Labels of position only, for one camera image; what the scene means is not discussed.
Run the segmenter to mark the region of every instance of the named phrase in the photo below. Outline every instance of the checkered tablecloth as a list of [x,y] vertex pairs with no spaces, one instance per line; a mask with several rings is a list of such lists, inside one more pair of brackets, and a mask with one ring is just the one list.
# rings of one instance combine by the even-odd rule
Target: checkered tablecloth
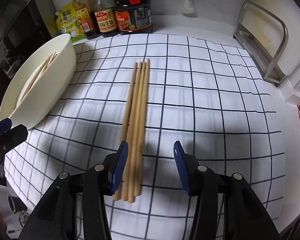
[[[133,64],[149,58],[142,195],[134,204],[105,197],[113,239],[188,239],[196,199],[181,189],[176,140],[215,172],[241,173],[271,218],[278,218],[282,135],[271,84],[245,50],[191,37],[134,34],[88,41],[75,51],[78,64],[69,87],[5,158],[7,180],[30,210],[60,172],[81,173],[118,148]],[[220,195],[218,239],[222,206]],[[81,196],[77,213],[83,239]]]

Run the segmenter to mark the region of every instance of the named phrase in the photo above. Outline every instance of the glass bottle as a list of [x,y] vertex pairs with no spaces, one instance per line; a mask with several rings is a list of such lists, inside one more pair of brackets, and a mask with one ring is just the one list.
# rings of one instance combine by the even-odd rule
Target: glass bottle
[[113,0],[94,0],[94,14],[103,37],[119,33],[113,6]]
[[93,0],[73,0],[73,7],[84,36],[88,40],[100,36],[98,24],[94,16]]

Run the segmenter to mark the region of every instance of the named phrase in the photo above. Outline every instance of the yellow seasoning bag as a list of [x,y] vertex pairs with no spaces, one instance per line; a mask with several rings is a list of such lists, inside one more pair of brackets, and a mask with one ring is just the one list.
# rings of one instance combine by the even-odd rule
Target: yellow seasoning bag
[[64,6],[59,12],[56,24],[60,34],[71,34],[72,43],[84,39],[72,2]]

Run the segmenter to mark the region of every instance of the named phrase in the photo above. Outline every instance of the silver screw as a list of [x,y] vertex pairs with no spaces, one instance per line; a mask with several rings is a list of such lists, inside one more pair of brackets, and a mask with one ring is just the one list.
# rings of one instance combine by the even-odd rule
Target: silver screw
[[68,177],[68,173],[66,173],[65,171],[60,173],[60,175],[59,175],[60,179],[65,179],[66,177]]
[[199,170],[199,171],[205,172],[205,171],[207,171],[207,167],[204,166],[204,165],[199,165],[199,166],[198,166],[198,170]]
[[102,164],[98,164],[98,165],[94,166],[94,169],[95,169],[96,171],[102,171],[104,168],[105,168],[105,167],[104,167]]
[[234,177],[235,179],[237,179],[237,180],[242,179],[242,175],[241,175],[240,173],[235,173],[235,174],[233,174],[233,177]]

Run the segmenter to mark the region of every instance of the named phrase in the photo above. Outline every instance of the white bowl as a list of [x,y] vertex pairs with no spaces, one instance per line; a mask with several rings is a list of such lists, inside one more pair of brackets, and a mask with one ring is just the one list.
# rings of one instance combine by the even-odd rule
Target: white bowl
[[[76,55],[70,34],[59,35],[34,52],[13,77],[3,97],[0,120],[10,118],[12,126],[27,129],[37,125],[49,113],[68,86],[76,66]],[[18,106],[17,100],[29,78],[54,52],[59,55],[41,74]]]

